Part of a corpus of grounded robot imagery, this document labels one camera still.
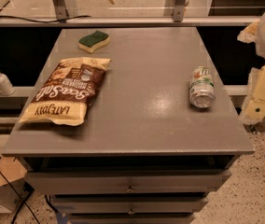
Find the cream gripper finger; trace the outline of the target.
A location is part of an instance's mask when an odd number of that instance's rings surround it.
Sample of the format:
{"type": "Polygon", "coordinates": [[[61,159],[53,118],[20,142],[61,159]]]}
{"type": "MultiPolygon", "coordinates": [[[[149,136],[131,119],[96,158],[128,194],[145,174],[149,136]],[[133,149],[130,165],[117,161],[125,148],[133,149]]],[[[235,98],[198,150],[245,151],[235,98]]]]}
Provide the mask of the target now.
{"type": "Polygon", "coordinates": [[[237,40],[243,43],[256,42],[259,21],[254,21],[246,26],[237,36],[237,40]]]}
{"type": "Polygon", "coordinates": [[[239,120],[245,125],[255,125],[265,118],[265,65],[252,68],[247,82],[247,95],[241,107],[239,120]]]}

